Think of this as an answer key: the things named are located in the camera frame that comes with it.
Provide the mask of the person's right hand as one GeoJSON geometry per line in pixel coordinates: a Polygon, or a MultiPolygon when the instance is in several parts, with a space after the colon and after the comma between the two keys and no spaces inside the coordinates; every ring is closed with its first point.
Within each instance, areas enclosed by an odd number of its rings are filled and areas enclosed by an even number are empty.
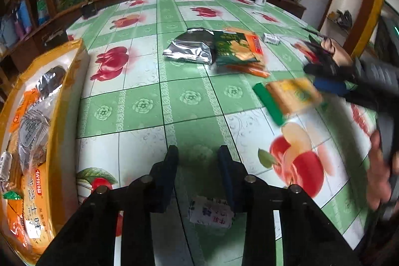
{"type": "Polygon", "coordinates": [[[371,137],[369,151],[369,168],[367,170],[367,203],[371,210],[376,211],[382,203],[387,203],[392,194],[389,178],[390,172],[398,175],[398,153],[394,155],[392,167],[383,158],[380,149],[379,131],[375,130],[371,137]]]}

